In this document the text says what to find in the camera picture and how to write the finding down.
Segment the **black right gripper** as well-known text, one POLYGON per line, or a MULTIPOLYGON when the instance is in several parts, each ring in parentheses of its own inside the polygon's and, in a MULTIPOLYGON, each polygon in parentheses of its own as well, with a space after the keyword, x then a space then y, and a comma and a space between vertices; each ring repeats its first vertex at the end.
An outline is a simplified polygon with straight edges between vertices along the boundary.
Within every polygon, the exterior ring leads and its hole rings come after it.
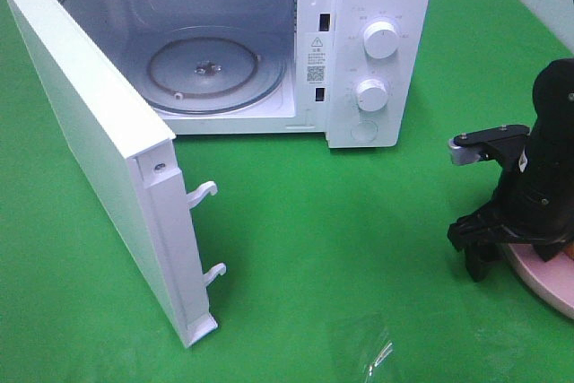
POLYGON ((496 243, 535 242, 535 253, 548 262, 573 241, 571 58, 552 61, 536 77, 533 104, 537 119, 517 167, 496 190, 497 223, 476 210, 448 227, 450 243, 464 252, 465 269, 477 283, 502 259, 496 243))

